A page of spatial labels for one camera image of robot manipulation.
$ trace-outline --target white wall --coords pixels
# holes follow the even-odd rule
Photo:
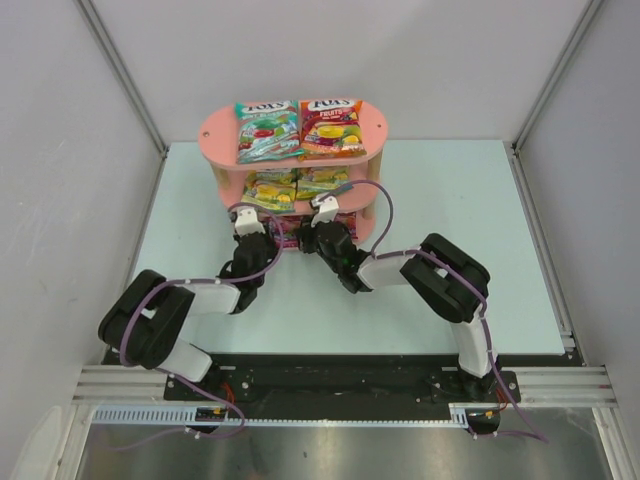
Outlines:
[[[640,445],[640,2],[608,2],[525,145],[584,348]]]
[[[159,158],[71,0],[0,16],[0,478],[71,398]]]
[[[354,95],[393,138],[511,140],[587,0],[96,0],[167,141],[233,101]]]

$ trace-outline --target white table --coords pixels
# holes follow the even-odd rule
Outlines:
[[[499,353],[564,353],[501,142],[389,141],[382,183],[397,213],[380,253],[443,234],[491,274],[488,320]],[[382,195],[376,208],[365,248],[387,219]],[[234,248],[209,164],[197,144],[174,143],[136,274],[152,268],[168,278],[215,276]],[[190,317],[181,337],[221,353],[457,352],[449,324],[411,288],[352,295],[319,257],[299,252],[283,255],[246,312]]]

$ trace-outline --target purple cable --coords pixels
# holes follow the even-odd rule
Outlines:
[[[234,203],[233,205],[231,205],[228,208],[228,211],[232,211],[238,207],[252,207],[252,208],[256,208],[261,212],[266,213],[267,215],[269,215],[273,221],[276,224],[276,227],[278,228],[278,235],[280,236],[280,246],[278,247],[278,253],[276,253],[275,258],[273,259],[273,261],[267,265],[262,271],[258,272],[258,273],[254,273],[252,275],[248,275],[246,277],[241,277],[241,278],[224,278],[224,279],[218,279],[218,278],[193,278],[193,279],[176,279],[176,280],[167,280],[166,282],[163,282],[161,284],[159,284],[158,286],[156,286],[155,288],[153,288],[149,293],[147,293],[147,295],[142,299],[142,302],[140,302],[140,305],[138,305],[138,307],[135,309],[135,311],[133,312],[133,315],[131,315],[131,319],[129,320],[129,323],[127,324],[127,327],[124,330],[124,334],[122,335],[122,341],[120,342],[120,352],[119,352],[119,357],[120,357],[120,363],[122,365],[124,365],[125,367],[132,367],[133,365],[127,360],[127,356],[126,356],[126,351],[127,351],[127,346],[129,345],[129,339],[131,338],[131,332],[133,332],[133,328],[136,325],[136,322],[138,321],[138,319],[140,318],[140,315],[142,315],[142,311],[147,307],[147,305],[149,304],[149,302],[162,290],[164,290],[167,287],[173,286],[173,285],[186,285],[189,283],[193,283],[193,284],[212,284],[212,283],[241,283],[241,282],[247,282],[249,280],[253,280],[254,278],[258,278],[262,275],[264,275],[265,273],[267,273],[269,270],[271,270],[273,268],[273,266],[278,262],[278,260],[280,260],[280,256],[282,255],[282,250],[284,248],[284,231],[282,230],[282,224],[280,223],[280,220],[278,219],[278,217],[276,217],[273,213],[271,213],[269,210],[267,210],[266,208],[263,208],[259,205],[254,205],[252,203],[248,203],[248,202],[238,202],[238,203]]]
[[[234,436],[237,433],[240,433],[241,430],[243,430],[245,428],[245,424],[247,419],[244,416],[244,413],[242,413],[242,410],[240,410],[237,406],[235,406],[233,403],[227,401],[227,400],[223,400],[220,397],[217,397],[209,392],[207,392],[206,390],[201,389],[200,387],[198,387],[197,385],[194,385],[193,383],[191,383],[189,380],[187,380],[186,378],[183,378],[179,375],[175,376],[175,379],[182,382],[183,384],[185,384],[187,387],[189,387],[191,390],[193,390],[194,392],[199,393],[200,395],[202,395],[203,397],[206,397],[210,400],[213,400],[215,402],[218,403],[222,403],[224,406],[226,406],[229,410],[233,410],[234,412],[236,412],[238,414],[238,416],[240,417],[240,425],[238,425],[236,428],[234,428],[233,430],[229,431],[229,432],[225,432],[225,433],[219,433],[219,434],[215,434],[215,433],[204,433],[204,432],[199,432],[199,431],[195,431],[196,435],[199,435],[200,437],[205,437],[205,438],[212,438],[212,439],[220,439],[220,438],[229,438]],[[177,427],[177,428],[169,428],[167,430],[162,430],[161,432],[156,433],[155,435],[151,435],[150,437],[147,437],[143,440],[140,440],[138,442],[132,443],[131,445],[126,445],[124,447],[108,447],[109,450],[112,450],[114,452],[126,452],[128,450],[133,450],[135,448],[141,447],[143,445],[146,445],[147,443],[151,443],[159,438],[162,438],[166,435],[173,435],[174,433],[187,433],[189,431],[192,431],[190,429],[188,429],[188,427]]]
[[[352,180],[324,194],[323,197],[326,197],[327,195],[337,195],[345,188],[353,185],[359,185],[359,184],[373,185],[378,190],[380,190],[385,197],[387,197],[387,203],[389,204],[389,220],[387,221],[387,226],[384,227],[384,230],[378,237],[378,240],[376,240],[373,244],[373,247],[371,247],[371,256],[375,257],[376,248],[378,248],[378,245],[380,245],[380,242],[382,242],[382,240],[387,235],[387,233],[389,233],[389,230],[391,229],[391,223],[393,222],[393,200],[391,200],[391,195],[389,195],[389,192],[387,191],[387,189],[384,188],[382,185],[380,185],[378,182],[374,182],[373,180]]]
[[[462,277],[458,272],[453,270],[449,265],[444,263],[435,255],[432,255],[427,252],[423,252],[422,250],[404,250],[404,251],[399,250],[396,252],[383,253],[382,255],[378,255],[377,258],[384,259],[389,257],[406,256],[407,254],[420,255],[426,258],[427,260],[430,260],[431,262],[435,263],[438,267],[444,269],[449,275],[451,275],[458,282],[460,282],[465,288],[467,288],[471,293],[473,293],[473,295],[480,301],[480,304],[482,305],[482,307],[480,308],[480,322],[481,322],[482,329],[484,331],[484,336],[487,342],[487,355],[489,357],[489,362],[491,363],[491,370],[493,371],[493,374],[495,375],[496,380],[500,385],[500,388],[502,389],[505,396],[507,397],[507,400],[509,400],[509,402],[513,405],[513,408],[518,413],[522,421],[533,431],[533,433],[529,433],[529,432],[524,432],[520,430],[512,430],[512,431],[506,431],[506,432],[498,432],[495,435],[494,434],[478,435],[471,428],[469,428],[469,432],[474,435],[474,438],[475,437],[496,437],[496,436],[525,436],[525,437],[535,438],[536,440],[540,440],[541,442],[544,442],[544,443],[549,443],[549,439],[543,433],[538,431],[538,429],[533,425],[533,423],[531,422],[527,414],[518,406],[518,403],[515,401],[515,399],[509,392],[509,389],[507,388],[506,384],[504,383],[504,380],[502,379],[502,375],[500,375],[500,371],[498,370],[496,362],[493,359],[493,355],[492,355],[493,341],[491,339],[491,332],[489,331],[489,324],[487,323],[487,319],[485,317],[485,314],[487,311],[487,299],[478,291],[478,289],[476,289],[473,285],[471,285],[464,277]]]

